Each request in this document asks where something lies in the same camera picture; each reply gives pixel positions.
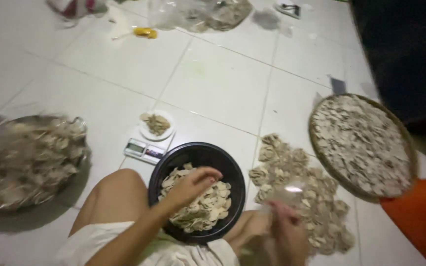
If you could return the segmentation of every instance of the black bowl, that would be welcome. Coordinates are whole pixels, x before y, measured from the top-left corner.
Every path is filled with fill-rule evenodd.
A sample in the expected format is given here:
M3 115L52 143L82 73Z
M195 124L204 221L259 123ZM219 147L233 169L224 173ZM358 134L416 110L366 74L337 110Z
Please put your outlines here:
M226 218L218 220L208 231L185 233L183 229L174 226L170 221L164 226L164 231L175 239L185 243L206 244L222 238L238 221L246 199L246 186L241 169L234 159L223 149L205 142L190 142L170 150L157 163L149 182L149 205L158 202L157 197L162 189L162 181L175 167L183 169L183 164L192 162L193 167L211 166L223 174L221 181L231 184L231 207Z

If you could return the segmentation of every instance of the woven bamboo tray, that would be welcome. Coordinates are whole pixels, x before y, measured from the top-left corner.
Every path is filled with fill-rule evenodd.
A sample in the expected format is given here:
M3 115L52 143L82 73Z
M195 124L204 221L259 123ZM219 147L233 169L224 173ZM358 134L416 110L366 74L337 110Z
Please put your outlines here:
M317 141L318 138L316 136L316 132L315 132L315 124L313 122L313 116L315 115L316 111L317 111L317 107L320 106L323 101L332 99L332 98L337 98L337 97L341 97L341 96L351 96L354 95L356 97L358 97L361 100L364 100L366 102L368 102L369 104L371 104L372 106L381 109L382 111L387 113L387 116L397 125L397 127L400 130L400 134L402 135L402 138L404 140L404 149L405 149L405 153L407 154L409 160L410 160L410 174L411 174L411 178L410 178L410 183L411 186L407 191L410 191L412 189L412 187L415 185L415 182L418 179L418 157L417 157L417 153L415 151L415 146L413 144L412 138L410 136L410 134L408 133L408 131L406 130L404 124L402 124L402 122L392 113L390 112L386 107L382 106L381 104L368 99L364 96L361 95L357 95L357 94L351 94L351 93L345 93L345 94L341 94L341 95L331 95L328 96L324 99L322 99L313 109L313 111L310 114L310 118L309 118L309 124L308 124L308 132L310 135L310 141L311 141L311 145L313 147L313 150L315 151L315 154L318 158L318 160L320 160L321 164L323 165L323 167L325 168L325 170L330 174L331 177L335 178L336 180L338 180L344 188L346 188L348 191L350 191L351 193L358 193L360 195L366 196L366 197L370 197L370 198L379 198L381 196L377 195L376 193L373 192L367 192L365 190L363 190L361 187L359 187L358 185L354 184L353 182L351 182L349 179L347 179L346 177L344 177L332 164L331 162L328 160L328 158L321 152L319 146L317 145Z

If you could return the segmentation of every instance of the white shorts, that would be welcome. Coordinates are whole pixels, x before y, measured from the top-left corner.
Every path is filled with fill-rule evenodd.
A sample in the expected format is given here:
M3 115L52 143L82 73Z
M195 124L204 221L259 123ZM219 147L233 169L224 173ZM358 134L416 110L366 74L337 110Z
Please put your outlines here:
M70 236L55 257L56 265L83 266L98 250L124 232L134 222L90 224ZM141 266L238 266L239 261L224 239L193 246L160 232L145 249Z

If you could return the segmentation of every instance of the person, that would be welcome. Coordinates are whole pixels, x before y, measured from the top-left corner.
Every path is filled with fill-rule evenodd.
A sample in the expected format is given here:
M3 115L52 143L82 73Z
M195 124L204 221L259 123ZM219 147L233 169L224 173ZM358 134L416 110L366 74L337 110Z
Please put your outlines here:
M57 253L58 265L239 265L241 248L269 230L264 212L245 211L223 238L206 246L181 243L162 232L169 217L188 206L222 174L199 167L182 178L164 200L149 208L147 188L137 172L118 170L103 178L83 204L67 242ZM273 210L268 254L273 265L305 265L307 231L297 214L281 202Z

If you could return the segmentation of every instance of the white tile floor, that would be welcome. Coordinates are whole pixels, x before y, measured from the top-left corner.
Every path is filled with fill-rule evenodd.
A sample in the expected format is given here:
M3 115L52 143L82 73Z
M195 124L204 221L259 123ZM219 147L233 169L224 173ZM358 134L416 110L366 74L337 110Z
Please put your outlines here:
M273 0L251 3L272 11ZM0 219L0 264L48 264L86 196L107 174L129 167L148 184L153 166L125 158L122 150L139 115L152 108L175 118L172 147L204 141L231 154L249 184L246 209L257 208L247 170L255 164L258 136L278 132L313 155L308 115L317 100L331 94L330 76L346 81L350 92L377 98L348 5L299 4L309 4L302 20L276 13L283 26L292 26L292 36L265 30L250 15L224 33L171 30L161 31L157 40L130 36L113 42L116 25L106 17L62 30L42 0L0 0L0 112L13 117L32 106L81 116L92 149L80 198ZM128 23L145 25L147 0L117 6ZM426 177L426 157L421 159ZM351 206L347 225L357 244L345 255L317 256L312 265L426 265L379 205L342 188L338 197Z

